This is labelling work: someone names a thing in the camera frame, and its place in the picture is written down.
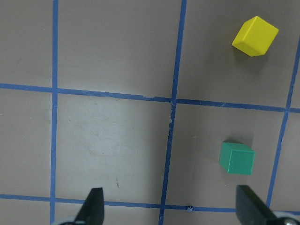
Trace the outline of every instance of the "front face of green cube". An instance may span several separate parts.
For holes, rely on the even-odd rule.
[[[244,144],[222,144],[220,165],[228,173],[251,175],[255,152]]]

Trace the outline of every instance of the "teal cube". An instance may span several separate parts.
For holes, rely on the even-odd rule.
[[[220,165],[228,173],[251,175],[255,151],[245,144],[222,143]]]

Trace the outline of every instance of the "side face of yellow cube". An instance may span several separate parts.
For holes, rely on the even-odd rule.
[[[277,34],[276,27],[255,16],[243,24],[232,45],[249,56],[264,55]]]

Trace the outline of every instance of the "green cube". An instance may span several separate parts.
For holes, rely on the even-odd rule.
[[[255,151],[245,144],[222,143],[220,165],[228,173],[251,175]]]

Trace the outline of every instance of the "gray floor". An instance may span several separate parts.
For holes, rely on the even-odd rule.
[[[92,187],[103,187],[110,202],[105,225],[158,224],[180,10],[181,0],[59,0],[55,55],[53,2],[2,1],[5,224],[49,224],[74,215]],[[256,15],[279,34],[266,55],[250,58],[231,43]],[[273,210],[300,215],[299,75],[286,105],[299,16],[298,0],[187,1],[165,225],[238,225],[237,184],[271,200]],[[58,89],[52,61],[57,56]],[[227,174],[220,167],[223,141],[256,151],[252,175]],[[189,205],[197,211],[186,212]]]

